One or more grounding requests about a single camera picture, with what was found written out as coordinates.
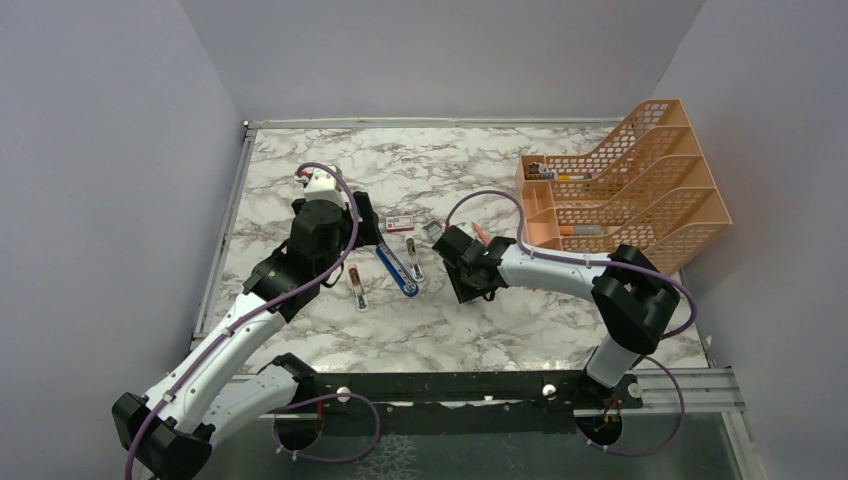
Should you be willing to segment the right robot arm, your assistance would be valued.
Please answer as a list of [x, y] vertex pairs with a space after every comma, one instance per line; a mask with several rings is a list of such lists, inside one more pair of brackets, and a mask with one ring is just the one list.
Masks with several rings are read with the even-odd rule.
[[433, 246], [459, 302], [491, 300], [499, 289], [531, 288], [591, 301], [607, 329], [577, 380], [579, 398], [600, 407], [642, 356], [655, 352], [680, 303], [671, 280], [642, 252], [620, 245], [610, 255], [531, 248], [507, 237], [489, 243], [449, 227]]

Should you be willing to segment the red white staple box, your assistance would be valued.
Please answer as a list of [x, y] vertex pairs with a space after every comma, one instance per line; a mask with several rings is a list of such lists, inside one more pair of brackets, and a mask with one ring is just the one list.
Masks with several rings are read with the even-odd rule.
[[414, 229], [414, 218], [411, 215], [389, 216], [385, 219], [388, 232], [406, 232]]

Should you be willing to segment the yellow capped marker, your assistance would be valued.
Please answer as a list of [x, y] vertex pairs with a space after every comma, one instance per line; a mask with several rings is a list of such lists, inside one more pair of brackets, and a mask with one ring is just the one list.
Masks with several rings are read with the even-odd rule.
[[591, 174], [558, 174], [558, 181], [586, 181], [592, 179]]

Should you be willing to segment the blue stapler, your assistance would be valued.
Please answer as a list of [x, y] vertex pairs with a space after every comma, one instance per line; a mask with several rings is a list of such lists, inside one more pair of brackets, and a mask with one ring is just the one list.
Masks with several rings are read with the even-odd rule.
[[406, 297], [415, 297], [419, 293], [417, 282], [389, 246], [386, 243], [380, 243], [376, 246], [375, 251], [400, 291]]

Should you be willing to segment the salmon pink pen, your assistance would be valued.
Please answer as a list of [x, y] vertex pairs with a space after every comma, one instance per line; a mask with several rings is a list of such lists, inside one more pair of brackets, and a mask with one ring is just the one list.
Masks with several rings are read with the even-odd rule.
[[483, 230], [483, 228], [476, 222], [472, 223], [472, 229], [475, 232], [477, 238], [481, 241], [483, 245], [488, 245], [490, 242], [489, 236]]

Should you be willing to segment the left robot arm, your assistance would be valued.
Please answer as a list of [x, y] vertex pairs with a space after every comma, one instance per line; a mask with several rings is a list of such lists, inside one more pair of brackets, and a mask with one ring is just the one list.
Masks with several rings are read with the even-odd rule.
[[125, 478], [142, 465], [156, 479], [192, 479], [219, 443], [260, 415], [320, 402], [315, 370], [293, 354], [272, 360], [252, 382], [231, 382], [266, 340], [329, 287], [328, 277], [353, 250], [382, 238], [365, 192], [308, 193], [293, 208], [289, 238], [253, 268], [227, 318], [163, 380], [113, 404], [127, 451]]

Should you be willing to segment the peach plastic file organizer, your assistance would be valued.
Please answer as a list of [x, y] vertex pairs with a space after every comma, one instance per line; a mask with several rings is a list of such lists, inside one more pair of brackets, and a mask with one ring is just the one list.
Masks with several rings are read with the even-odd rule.
[[[592, 179], [526, 180], [532, 162]], [[515, 185], [528, 244], [578, 253], [626, 244], [665, 274], [678, 272], [732, 223], [679, 99], [641, 102], [588, 153], [522, 156]], [[562, 236], [561, 225], [599, 225], [605, 233]]]

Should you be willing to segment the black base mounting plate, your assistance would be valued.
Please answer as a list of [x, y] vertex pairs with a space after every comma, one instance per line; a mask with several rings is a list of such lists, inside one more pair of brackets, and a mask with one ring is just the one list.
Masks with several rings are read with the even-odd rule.
[[609, 393], [590, 391], [578, 370], [467, 373], [320, 373], [304, 401], [318, 406], [276, 408], [276, 433], [367, 436], [541, 432], [573, 434], [579, 417], [630, 412], [643, 402], [629, 374]]

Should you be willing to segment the grey staple strips tray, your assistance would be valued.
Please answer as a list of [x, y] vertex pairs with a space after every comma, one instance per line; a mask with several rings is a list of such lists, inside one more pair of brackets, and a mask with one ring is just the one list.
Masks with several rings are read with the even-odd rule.
[[424, 231], [433, 243], [436, 243], [444, 234], [443, 226], [437, 221], [431, 221], [424, 226]]

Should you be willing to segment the grey eraser in organizer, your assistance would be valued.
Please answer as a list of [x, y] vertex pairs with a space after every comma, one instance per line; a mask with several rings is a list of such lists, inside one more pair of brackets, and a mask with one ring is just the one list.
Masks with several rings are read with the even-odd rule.
[[599, 225], [561, 225], [559, 234], [562, 236], [601, 236], [605, 229]]

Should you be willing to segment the small pink stapler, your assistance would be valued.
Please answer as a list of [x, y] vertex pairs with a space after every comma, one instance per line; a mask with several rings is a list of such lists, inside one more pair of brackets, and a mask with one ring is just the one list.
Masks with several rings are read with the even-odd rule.
[[359, 269], [356, 265], [351, 265], [348, 268], [348, 276], [356, 303], [356, 309], [359, 312], [365, 312], [368, 309], [368, 300], [364, 285], [359, 275]]

